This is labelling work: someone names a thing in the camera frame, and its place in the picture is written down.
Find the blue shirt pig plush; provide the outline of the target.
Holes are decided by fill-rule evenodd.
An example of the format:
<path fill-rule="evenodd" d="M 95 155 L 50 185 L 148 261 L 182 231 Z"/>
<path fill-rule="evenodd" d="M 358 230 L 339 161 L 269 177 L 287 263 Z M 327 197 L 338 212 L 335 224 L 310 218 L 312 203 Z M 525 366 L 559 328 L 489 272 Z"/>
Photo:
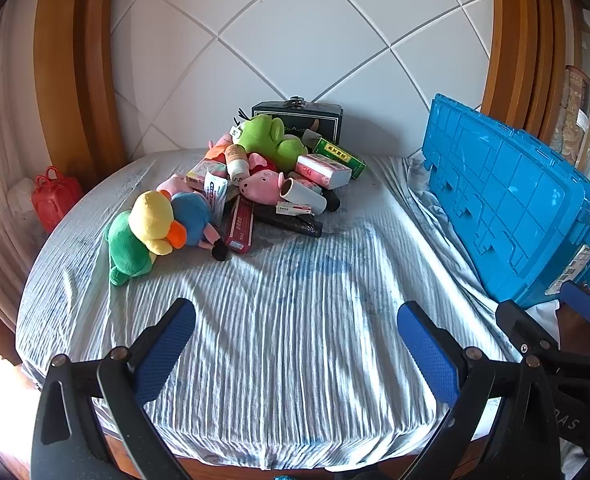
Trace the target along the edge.
<path fill-rule="evenodd" d="M 205 196 L 193 190 L 185 177 L 173 174 L 156 188 L 169 196 L 173 218 L 187 232 L 184 245 L 210 252 L 218 261 L 225 261 L 228 247 L 211 223 L 211 212 Z"/>

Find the colourful Kotex pad pack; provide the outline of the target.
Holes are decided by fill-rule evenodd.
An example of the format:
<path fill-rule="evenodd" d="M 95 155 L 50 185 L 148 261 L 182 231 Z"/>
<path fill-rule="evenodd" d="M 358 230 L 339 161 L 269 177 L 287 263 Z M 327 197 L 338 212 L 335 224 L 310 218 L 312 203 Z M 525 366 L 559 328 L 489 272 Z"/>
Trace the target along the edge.
<path fill-rule="evenodd" d="M 227 166 L 224 162 L 218 162 L 214 159 L 203 158 L 200 160 L 188 174 L 185 175 L 188 185 L 198 191 L 204 190 L 204 182 L 207 174 L 224 179 L 228 178 Z"/>

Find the white blue tissue pack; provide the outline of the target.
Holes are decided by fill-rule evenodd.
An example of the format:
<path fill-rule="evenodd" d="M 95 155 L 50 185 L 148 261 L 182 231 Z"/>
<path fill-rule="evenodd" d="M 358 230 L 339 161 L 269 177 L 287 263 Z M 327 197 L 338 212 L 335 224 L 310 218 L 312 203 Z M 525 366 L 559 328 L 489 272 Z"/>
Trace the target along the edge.
<path fill-rule="evenodd" d="M 211 223 L 220 226 L 227 203 L 228 180 L 207 172 L 204 179 L 204 195 L 210 210 Z"/>

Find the red long box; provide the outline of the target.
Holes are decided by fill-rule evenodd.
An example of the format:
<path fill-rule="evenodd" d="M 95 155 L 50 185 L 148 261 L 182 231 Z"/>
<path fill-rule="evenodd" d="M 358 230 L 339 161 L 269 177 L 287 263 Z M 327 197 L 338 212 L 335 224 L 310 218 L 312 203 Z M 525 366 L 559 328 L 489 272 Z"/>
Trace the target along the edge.
<path fill-rule="evenodd" d="M 246 254 L 252 246 L 254 229 L 254 204 L 239 195 L 230 211 L 225 231 L 225 244 L 239 254 Z"/>

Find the green medicine box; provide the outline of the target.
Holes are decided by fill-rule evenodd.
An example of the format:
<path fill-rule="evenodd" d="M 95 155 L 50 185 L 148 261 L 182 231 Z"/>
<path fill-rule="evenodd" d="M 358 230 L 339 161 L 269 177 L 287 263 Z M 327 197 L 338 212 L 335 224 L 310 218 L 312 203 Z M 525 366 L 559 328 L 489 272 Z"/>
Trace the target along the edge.
<path fill-rule="evenodd" d="M 329 159 L 335 160 L 351 170 L 351 177 L 358 179 L 362 172 L 367 169 L 367 164 L 359 157 L 350 154 L 338 145 L 325 140 L 321 134 L 310 129 L 305 129 L 301 140 L 306 148 L 309 148 L 312 153 L 325 156 Z"/>

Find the red plastic case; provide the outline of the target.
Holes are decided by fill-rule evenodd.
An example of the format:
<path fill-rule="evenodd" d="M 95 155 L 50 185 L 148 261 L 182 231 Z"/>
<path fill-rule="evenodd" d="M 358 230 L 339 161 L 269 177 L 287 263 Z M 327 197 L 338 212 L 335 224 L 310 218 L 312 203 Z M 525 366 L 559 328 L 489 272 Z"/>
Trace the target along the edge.
<path fill-rule="evenodd" d="M 82 198 L 82 186 L 75 177 L 68 177 L 49 166 L 35 178 L 32 204 L 47 233 L 51 233 Z"/>

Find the pink white tissue pack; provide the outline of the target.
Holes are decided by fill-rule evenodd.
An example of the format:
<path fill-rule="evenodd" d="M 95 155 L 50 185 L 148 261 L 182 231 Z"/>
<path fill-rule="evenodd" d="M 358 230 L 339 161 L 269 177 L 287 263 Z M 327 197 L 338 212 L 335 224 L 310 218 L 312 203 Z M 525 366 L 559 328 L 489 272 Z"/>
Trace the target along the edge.
<path fill-rule="evenodd" d="M 320 154 L 299 155 L 295 171 L 327 190 L 348 184 L 353 174 L 347 166 Z"/>

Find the green bird plush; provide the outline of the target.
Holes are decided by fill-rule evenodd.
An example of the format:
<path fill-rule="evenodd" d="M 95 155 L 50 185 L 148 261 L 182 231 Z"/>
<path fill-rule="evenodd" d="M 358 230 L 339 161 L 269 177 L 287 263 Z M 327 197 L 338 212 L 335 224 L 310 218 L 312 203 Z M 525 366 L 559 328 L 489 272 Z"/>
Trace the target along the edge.
<path fill-rule="evenodd" d="M 280 118 L 266 114 L 257 115 L 233 128 L 231 136 L 233 143 L 241 145 L 247 154 L 260 154 L 286 174 L 295 169 L 301 156 L 308 154 L 308 148 L 298 136 L 285 133 Z"/>

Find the red dress pig plush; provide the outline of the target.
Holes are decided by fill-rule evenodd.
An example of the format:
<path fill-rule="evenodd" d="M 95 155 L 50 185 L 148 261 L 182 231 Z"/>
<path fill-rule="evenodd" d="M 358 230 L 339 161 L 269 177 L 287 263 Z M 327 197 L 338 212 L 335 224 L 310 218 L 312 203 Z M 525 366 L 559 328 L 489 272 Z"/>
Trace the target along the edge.
<path fill-rule="evenodd" d="M 256 204 L 275 206 L 281 200 L 283 172 L 258 153 L 249 154 L 247 161 L 251 174 L 239 184 L 241 195 Z"/>

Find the striped white table cloth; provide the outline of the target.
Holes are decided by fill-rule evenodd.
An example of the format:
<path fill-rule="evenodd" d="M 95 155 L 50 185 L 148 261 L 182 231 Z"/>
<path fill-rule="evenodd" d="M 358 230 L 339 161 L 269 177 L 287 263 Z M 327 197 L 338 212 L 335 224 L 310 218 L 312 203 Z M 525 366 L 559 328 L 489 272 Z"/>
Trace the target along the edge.
<path fill-rule="evenodd" d="M 417 451 L 446 414 L 398 334 L 404 302 L 462 346 L 518 359 L 415 158 L 369 157 L 320 237 L 259 224 L 243 255 L 182 248 L 111 285 L 109 223 L 198 161 L 196 151 L 136 160 L 48 237 L 15 335 L 37 380 L 58 353 L 87 361 L 128 346 L 185 298 L 195 332 L 146 408 L 169 448 L 210 465 L 339 470 Z"/>

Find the blue plastic storage crate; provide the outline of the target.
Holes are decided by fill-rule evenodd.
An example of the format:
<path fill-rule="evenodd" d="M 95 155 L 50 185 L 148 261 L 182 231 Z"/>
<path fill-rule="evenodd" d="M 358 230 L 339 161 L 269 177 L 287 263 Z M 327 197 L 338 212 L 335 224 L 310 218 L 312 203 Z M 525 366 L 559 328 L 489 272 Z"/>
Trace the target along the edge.
<path fill-rule="evenodd" d="M 527 309 L 590 287 L 590 181 L 560 153 L 442 94 L 422 153 L 489 297 Z"/>

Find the black gift box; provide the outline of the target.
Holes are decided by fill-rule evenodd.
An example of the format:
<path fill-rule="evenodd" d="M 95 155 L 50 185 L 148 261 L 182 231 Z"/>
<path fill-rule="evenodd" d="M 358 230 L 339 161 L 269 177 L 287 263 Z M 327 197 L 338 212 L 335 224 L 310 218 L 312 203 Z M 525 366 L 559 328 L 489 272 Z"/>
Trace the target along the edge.
<path fill-rule="evenodd" d="M 337 143 L 341 138 L 344 110 L 338 104 L 306 101 L 292 96 L 285 101 L 263 101 L 252 107 L 252 115 L 278 117 L 287 133 L 302 136 L 305 129 L 316 130 L 325 140 Z"/>

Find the small white red box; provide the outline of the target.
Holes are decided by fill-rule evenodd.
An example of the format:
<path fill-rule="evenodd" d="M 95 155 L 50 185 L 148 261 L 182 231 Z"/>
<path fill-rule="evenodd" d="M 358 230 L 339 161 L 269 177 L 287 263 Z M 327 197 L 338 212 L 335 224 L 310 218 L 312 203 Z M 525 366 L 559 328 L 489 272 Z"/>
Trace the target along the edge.
<path fill-rule="evenodd" d="M 275 205 L 275 212 L 283 216 L 301 216 L 302 214 L 313 214 L 310 205 L 295 204 L 290 202 L 278 202 Z"/>

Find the orange dress pig plush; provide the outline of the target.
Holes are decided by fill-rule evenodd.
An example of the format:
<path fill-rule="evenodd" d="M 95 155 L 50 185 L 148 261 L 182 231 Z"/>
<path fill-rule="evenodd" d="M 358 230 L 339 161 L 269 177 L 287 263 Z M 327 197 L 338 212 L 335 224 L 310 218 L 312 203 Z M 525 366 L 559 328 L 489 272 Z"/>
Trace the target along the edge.
<path fill-rule="evenodd" d="M 225 163 L 225 150 L 232 144 L 232 136 L 230 133 L 224 134 L 217 142 L 209 141 L 208 150 L 204 155 L 207 160 L 214 160 L 215 162 Z"/>

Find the small yogurt drink bottle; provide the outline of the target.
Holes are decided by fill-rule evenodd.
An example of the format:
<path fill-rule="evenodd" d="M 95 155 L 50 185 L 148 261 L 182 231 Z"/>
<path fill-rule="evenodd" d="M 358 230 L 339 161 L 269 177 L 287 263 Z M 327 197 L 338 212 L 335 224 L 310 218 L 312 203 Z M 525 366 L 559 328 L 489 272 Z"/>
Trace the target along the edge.
<path fill-rule="evenodd" d="M 249 177 L 247 154 L 241 145 L 231 144 L 225 149 L 225 164 L 232 184 L 239 185 Z"/>

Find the yellow duck green frog plush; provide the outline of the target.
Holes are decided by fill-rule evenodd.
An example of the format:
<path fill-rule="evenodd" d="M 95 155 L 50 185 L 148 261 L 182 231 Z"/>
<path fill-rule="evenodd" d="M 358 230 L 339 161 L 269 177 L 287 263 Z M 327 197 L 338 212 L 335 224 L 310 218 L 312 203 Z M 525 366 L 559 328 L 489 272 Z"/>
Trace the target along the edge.
<path fill-rule="evenodd" d="M 187 230 L 175 219 L 167 191 L 147 191 L 112 220 L 104 233 L 109 246 L 109 281 L 124 286 L 152 271 L 157 257 L 184 246 Z"/>

